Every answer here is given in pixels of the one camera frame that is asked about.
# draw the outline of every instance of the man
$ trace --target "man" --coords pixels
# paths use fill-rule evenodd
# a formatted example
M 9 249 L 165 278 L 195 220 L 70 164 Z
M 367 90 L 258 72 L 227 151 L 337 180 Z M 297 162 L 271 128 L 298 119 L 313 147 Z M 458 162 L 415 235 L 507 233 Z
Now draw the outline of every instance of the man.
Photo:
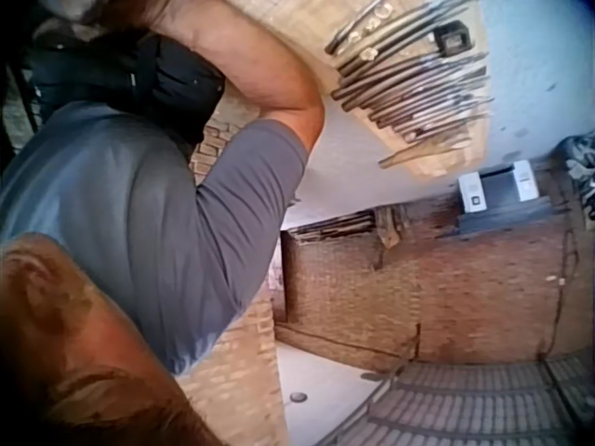
M 261 114 L 195 188 L 171 129 L 97 102 L 53 112 L 0 193 L 9 415 L 50 444 L 218 444 L 170 374 L 250 304 L 324 109 L 304 64 L 223 0 L 90 10 L 200 54 Z

